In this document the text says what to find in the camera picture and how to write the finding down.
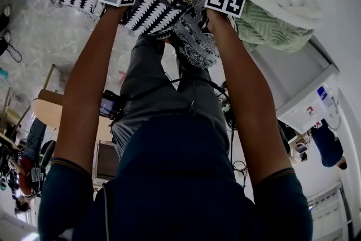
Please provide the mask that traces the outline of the white sink cabinet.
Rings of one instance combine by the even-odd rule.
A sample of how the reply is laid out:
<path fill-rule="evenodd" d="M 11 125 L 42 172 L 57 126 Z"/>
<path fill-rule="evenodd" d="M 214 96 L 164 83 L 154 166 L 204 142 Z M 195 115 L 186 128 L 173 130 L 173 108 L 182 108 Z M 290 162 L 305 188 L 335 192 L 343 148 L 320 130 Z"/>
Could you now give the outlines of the white sink cabinet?
<path fill-rule="evenodd" d="M 296 52 L 258 45 L 250 53 L 272 91 L 277 118 L 299 133 L 325 119 L 332 129 L 338 129 L 336 66 L 312 42 Z M 322 102 L 316 90 L 323 86 L 328 98 Z"/>

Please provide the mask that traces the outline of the person's left forearm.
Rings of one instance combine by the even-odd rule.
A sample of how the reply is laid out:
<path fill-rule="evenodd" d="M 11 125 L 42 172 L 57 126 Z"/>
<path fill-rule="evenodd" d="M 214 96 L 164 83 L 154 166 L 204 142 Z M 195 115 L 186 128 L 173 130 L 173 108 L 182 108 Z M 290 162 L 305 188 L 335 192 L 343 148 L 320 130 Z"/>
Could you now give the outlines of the person's left forearm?
<path fill-rule="evenodd" d="M 99 110 L 117 27 L 125 7 L 107 7 L 80 53 L 65 86 L 54 157 L 91 173 Z"/>

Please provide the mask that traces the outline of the blue white bottle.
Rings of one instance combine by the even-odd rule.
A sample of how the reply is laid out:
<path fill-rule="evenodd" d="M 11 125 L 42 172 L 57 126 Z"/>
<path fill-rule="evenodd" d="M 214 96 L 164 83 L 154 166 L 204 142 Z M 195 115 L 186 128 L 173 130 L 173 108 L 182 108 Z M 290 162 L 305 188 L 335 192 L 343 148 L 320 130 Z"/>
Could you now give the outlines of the blue white bottle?
<path fill-rule="evenodd" d="M 326 91 L 326 89 L 323 86 L 320 86 L 317 90 L 316 90 L 319 98 L 321 99 L 322 102 L 324 102 L 327 98 L 328 98 L 328 93 Z"/>

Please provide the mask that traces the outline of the grey fringed woven blanket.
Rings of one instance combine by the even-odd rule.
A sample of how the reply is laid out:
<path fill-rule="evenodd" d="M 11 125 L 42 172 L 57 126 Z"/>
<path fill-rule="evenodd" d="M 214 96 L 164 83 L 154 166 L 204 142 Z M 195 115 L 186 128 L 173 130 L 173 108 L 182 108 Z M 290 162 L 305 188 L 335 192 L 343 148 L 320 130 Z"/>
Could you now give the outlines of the grey fringed woven blanket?
<path fill-rule="evenodd" d="M 164 30 L 169 43 L 175 45 L 186 60 L 201 69 L 214 66 L 219 60 L 219 52 L 213 35 L 206 25 L 205 11 L 191 7 L 188 10 L 171 10 L 175 17 Z"/>

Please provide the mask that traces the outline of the person's teal shirt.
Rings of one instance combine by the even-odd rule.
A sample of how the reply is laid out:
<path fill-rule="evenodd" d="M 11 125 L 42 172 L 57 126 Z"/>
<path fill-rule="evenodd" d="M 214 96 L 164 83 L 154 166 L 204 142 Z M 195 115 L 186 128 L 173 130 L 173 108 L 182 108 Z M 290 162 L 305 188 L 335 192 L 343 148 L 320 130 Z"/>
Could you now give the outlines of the person's teal shirt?
<path fill-rule="evenodd" d="M 97 194 L 79 165 L 55 158 L 39 207 L 40 240 L 311 241 L 312 217 L 294 170 L 267 177 L 250 200 L 226 144 L 204 120 L 152 118 Z"/>

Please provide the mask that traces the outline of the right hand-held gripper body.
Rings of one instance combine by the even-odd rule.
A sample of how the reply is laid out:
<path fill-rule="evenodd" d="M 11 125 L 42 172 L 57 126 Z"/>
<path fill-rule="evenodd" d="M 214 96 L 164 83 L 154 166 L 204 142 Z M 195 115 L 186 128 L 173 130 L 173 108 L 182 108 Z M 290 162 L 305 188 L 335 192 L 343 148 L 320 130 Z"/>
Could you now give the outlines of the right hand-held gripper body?
<path fill-rule="evenodd" d="M 221 12 L 232 18 L 240 18 L 245 0 L 198 0 L 197 3 L 197 24 L 201 33 L 211 34 L 208 29 L 207 9 Z"/>

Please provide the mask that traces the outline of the wooden coffee table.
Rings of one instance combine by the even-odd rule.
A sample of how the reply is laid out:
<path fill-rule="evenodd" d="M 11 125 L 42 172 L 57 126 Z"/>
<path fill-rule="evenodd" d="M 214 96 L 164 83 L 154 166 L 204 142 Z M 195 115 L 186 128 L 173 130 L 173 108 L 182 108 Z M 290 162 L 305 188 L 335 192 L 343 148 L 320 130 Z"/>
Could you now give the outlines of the wooden coffee table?
<path fill-rule="evenodd" d="M 58 129 L 60 126 L 61 113 L 63 107 L 63 95 L 47 90 L 51 75 L 55 65 L 52 64 L 47 74 L 43 88 L 38 93 L 38 97 L 33 99 L 31 109 L 36 118 L 51 128 Z M 96 140 L 110 142 L 112 140 L 111 120 L 108 117 L 99 115 L 99 124 Z"/>

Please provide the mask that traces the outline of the small black monitor device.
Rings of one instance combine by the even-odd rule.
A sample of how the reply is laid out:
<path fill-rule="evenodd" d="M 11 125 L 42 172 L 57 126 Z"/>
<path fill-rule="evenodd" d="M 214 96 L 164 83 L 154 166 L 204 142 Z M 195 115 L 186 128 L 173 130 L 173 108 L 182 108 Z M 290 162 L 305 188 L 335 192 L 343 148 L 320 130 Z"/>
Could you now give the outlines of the small black monitor device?
<path fill-rule="evenodd" d="M 102 95 L 99 114 L 103 117 L 113 119 L 121 105 L 121 97 L 110 90 L 105 90 Z"/>

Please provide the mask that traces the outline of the green knitted blanket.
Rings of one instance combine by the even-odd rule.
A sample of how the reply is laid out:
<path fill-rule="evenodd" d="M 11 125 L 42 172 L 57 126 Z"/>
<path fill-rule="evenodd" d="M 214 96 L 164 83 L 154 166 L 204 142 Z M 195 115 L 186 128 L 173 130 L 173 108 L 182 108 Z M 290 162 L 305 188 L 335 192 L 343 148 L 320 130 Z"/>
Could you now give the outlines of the green knitted blanket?
<path fill-rule="evenodd" d="M 235 25 L 239 38 L 250 51 L 258 45 L 268 45 L 280 51 L 296 52 L 314 34 L 313 29 L 295 27 L 277 19 L 251 1 L 245 2 Z"/>

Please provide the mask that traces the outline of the dark wooden desk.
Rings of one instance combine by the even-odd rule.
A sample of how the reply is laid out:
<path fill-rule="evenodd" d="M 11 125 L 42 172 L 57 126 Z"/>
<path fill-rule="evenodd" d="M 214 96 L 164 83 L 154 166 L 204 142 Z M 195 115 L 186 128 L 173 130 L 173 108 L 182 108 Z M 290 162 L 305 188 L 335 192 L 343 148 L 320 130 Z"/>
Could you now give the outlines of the dark wooden desk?
<path fill-rule="evenodd" d="M 115 178 L 119 165 L 118 154 L 112 144 L 98 142 L 95 145 L 92 177 L 95 183 Z"/>

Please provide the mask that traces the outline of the person's grey trousers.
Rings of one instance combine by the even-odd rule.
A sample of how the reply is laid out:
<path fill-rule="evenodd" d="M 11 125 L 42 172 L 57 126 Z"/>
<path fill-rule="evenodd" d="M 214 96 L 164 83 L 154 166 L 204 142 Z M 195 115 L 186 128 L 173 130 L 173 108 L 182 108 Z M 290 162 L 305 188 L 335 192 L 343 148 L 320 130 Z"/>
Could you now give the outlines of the person's grey trousers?
<path fill-rule="evenodd" d="M 119 157 L 134 133 L 151 117 L 189 114 L 208 121 L 211 130 L 230 149 L 221 104 L 207 69 L 200 69 L 177 57 L 181 80 L 174 87 L 165 74 L 161 59 L 165 44 L 151 36 L 140 36 L 131 51 L 130 64 L 121 86 L 126 98 L 122 113 L 111 126 L 113 145 Z"/>

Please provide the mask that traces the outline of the person's right forearm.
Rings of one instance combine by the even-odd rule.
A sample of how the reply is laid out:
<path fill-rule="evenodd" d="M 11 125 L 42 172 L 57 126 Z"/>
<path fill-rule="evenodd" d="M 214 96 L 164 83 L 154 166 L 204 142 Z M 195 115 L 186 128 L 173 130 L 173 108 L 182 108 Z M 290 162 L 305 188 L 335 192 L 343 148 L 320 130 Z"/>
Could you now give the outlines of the person's right forearm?
<path fill-rule="evenodd" d="M 221 57 L 237 131 L 253 187 L 290 168 L 271 90 L 226 17 L 208 9 L 208 29 Z"/>

